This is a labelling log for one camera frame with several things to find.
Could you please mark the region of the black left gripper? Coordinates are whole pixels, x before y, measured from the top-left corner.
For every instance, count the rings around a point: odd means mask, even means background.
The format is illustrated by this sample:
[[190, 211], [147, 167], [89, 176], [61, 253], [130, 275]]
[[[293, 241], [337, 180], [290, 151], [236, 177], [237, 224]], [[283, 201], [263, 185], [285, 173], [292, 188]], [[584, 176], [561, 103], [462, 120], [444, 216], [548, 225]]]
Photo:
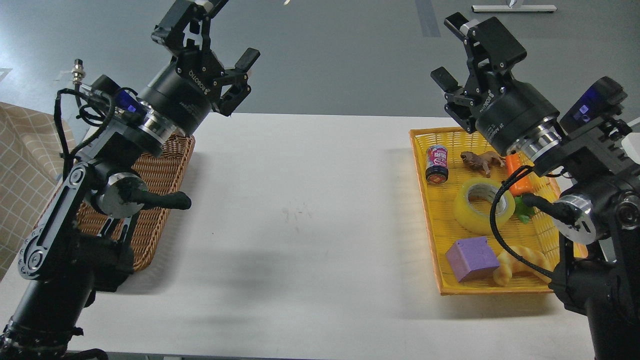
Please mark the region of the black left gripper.
[[[174, 123], [185, 136], [192, 136], [212, 109], [230, 117], [252, 91], [249, 72], [261, 55], [259, 50], [247, 48], [234, 67], [227, 69], [211, 51], [211, 21], [227, 3], [176, 0], [151, 32], [154, 43], [174, 57], [139, 92], [138, 98]], [[221, 90], [214, 84], [228, 89], [220, 95]]]

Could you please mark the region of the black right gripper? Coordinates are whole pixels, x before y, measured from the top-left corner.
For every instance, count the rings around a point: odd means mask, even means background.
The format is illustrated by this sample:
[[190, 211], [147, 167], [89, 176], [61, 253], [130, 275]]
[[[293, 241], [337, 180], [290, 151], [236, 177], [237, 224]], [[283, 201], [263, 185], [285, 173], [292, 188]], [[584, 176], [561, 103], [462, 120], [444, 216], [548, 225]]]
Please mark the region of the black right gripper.
[[462, 86], [441, 66], [430, 77], [444, 92], [445, 112], [462, 129], [480, 132], [504, 156], [526, 132], [560, 114], [532, 84], [510, 83], [527, 51], [498, 18], [480, 22], [454, 13], [444, 25], [463, 43], [469, 76]]

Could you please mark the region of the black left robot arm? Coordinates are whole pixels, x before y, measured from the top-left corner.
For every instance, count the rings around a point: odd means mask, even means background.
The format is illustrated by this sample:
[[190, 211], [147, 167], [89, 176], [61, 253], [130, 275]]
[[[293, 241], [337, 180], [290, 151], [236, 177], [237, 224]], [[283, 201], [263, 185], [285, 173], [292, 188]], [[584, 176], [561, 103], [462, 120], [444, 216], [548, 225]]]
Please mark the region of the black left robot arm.
[[260, 52], [247, 48], [225, 68], [211, 50], [211, 21], [225, 0], [176, 0], [151, 38], [172, 58], [141, 92], [106, 75], [83, 83], [77, 59], [73, 88], [55, 97], [62, 182], [18, 254], [29, 281], [1, 333], [3, 360], [106, 360], [103, 350], [67, 353], [76, 324], [97, 292], [115, 292], [134, 272], [131, 240], [140, 213], [187, 210], [177, 191], [157, 194], [133, 170], [144, 153], [158, 157], [174, 132], [192, 136], [216, 112], [231, 116], [251, 92], [249, 71]]

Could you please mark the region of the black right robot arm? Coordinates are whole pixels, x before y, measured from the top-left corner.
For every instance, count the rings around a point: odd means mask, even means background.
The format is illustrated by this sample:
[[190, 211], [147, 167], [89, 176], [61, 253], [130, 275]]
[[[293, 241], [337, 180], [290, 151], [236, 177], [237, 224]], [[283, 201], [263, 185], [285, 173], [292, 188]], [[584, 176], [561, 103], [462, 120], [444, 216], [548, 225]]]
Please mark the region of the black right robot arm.
[[466, 132], [479, 132], [500, 155], [520, 152], [523, 165], [498, 190], [502, 196], [525, 175], [562, 168], [574, 185], [555, 202], [526, 194], [524, 203], [550, 215], [558, 229], [553, 272], [515, 259], [550, 278], [549, 288], [570, 312], [589, 322], [597, 360], [639, 358], [639, 165], [617, 141], [631, 133], [620, 119], [627, 94], [604, 76], [570, 110], [558, 110], [531, 84], [512, 75], [527, 52], [496, 17], [478, 22], [461, 13], [445, 26], [464, 44], [469, 77], [461, 86], [443, 68], [430, 74], [445, 94], [445, 111]]

